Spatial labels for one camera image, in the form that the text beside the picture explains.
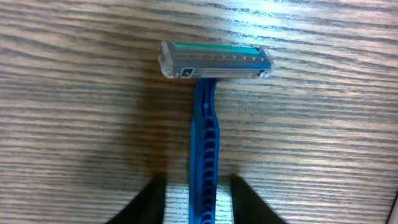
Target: wood grain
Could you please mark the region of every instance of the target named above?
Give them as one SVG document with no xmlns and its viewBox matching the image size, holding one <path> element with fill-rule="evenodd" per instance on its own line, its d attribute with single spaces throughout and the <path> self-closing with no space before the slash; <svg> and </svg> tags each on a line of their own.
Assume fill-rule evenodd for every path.
<svg viewBox="0 0 398 224">
<path fill-rule="evenodd" d="M 263 45 L 225 80 L 217 223 L 239 173 L 289 223 L 385 223 L 398 188 L 398 2 L 0 0 L 0 223 L 103 223 L 168 175 L 188 220 L 194 80 L 159 42 Z"/>
</svg>

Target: clear plastic cover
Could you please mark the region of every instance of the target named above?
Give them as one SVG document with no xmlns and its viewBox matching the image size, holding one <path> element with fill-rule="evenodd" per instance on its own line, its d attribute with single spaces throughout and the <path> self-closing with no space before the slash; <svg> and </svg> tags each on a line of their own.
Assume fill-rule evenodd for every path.
<svg viewBox="0 0 398 224">
<path fill-rule="evenodd" d="M 274 62 L 264 48 L 163 41 L 159 64 L 167 78 L 265 78 Z"/>
</svg>

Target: blue strip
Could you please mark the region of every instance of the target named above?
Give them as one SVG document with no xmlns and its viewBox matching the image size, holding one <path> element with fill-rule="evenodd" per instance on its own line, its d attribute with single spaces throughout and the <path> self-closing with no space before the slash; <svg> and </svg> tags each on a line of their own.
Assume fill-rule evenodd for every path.
<svg viewBox="0 0 398 224">
<path fill-rule="evenodd" d="M 189 224 L 214 224 L 220 129 L 214 108 L 217 79 L 198 79 L 190 144 Z"/>
</svg>

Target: striped wood surface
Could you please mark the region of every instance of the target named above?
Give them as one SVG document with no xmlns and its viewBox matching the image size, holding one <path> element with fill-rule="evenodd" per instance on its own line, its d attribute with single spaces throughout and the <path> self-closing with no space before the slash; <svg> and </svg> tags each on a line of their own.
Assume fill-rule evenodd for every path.
<svg viewBox="0 0 398 224">
<path fill-rule="evenodd" d="M 388 0 L 0 0 L 0 223 L 103 223 L 159 172 L 165 223 L 187 223 L 194 81 L 160 74 L 161 40 L 264 45 L 277 64 L 217 86 L 217 223 L 233 172 L 289 223 L 385 223 L 397 16 Z"/>
</svg>

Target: ribbed grip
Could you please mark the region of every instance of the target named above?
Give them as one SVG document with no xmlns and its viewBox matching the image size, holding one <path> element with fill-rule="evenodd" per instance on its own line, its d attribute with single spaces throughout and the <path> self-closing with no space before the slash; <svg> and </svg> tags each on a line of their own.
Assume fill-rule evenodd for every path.
<svg viewBox="0 0 398 224">
<path fill-rule="evenodd" d="M 217 79 L 198 79 L 190 149 L 190 224 L 214 224 L 220 129 L 214 109 Z"/>
</svg>

